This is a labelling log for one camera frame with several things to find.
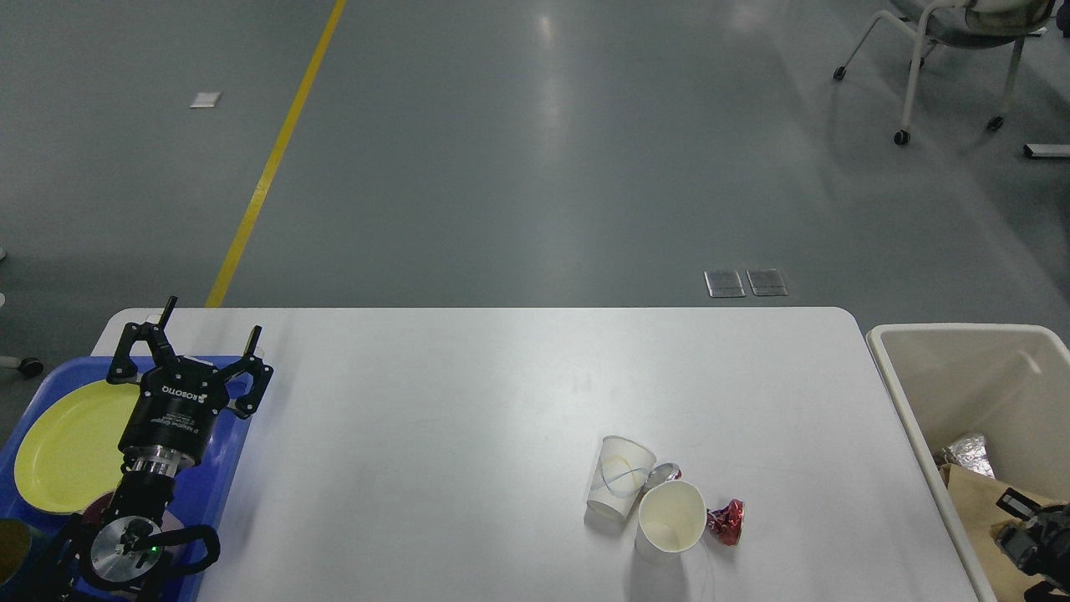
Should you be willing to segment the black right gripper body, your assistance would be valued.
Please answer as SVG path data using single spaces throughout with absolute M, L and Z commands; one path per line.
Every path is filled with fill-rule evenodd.
M 995 530 L 995 544 L 1026 575 L 1039 575 L 1024 592 L 1025 601 L 1067 601 L 1069 578 L 1069 508 L 1042 506 L 1029 522 L 1015 518 Z

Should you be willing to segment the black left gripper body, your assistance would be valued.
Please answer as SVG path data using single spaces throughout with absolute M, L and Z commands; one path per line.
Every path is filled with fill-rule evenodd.
M 164 366 L 147 370 L 129 423 L 120 436 L 122 472 L 167 476 L 202 464 L 221 408 L 229 401 L 221 367 L 180 360 L 173 375 Z

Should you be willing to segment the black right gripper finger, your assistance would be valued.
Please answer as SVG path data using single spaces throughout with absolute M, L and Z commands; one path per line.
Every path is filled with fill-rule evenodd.
M 1042 510 L 1040 503 L 1033 500 L 1031 497 L 1017 491 L 1013 487 L 1007 487 L 995 504 L 1006 514 L 1023 522 L 1031 521 Z

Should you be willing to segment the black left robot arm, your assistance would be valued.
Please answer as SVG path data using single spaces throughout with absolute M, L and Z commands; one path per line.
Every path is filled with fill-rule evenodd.
M 136 400 L 117 449 L 120 479 L 96 518 L 73 512 L 37 556 L 29 556 L 14 601 L 103 601 L 125 592 L 157 601 L 177 580 L 198 575 L 221 555 L 217 527 L 167 528 L 177 479 L 209 454 L 221 416 L 251 418 L 270 380 L 253 327 L 243 354 L 229 365 L 179 355 L 166 335 L 175 297 L 153 323 L 121 331 L 104 381 L 133 385 Z

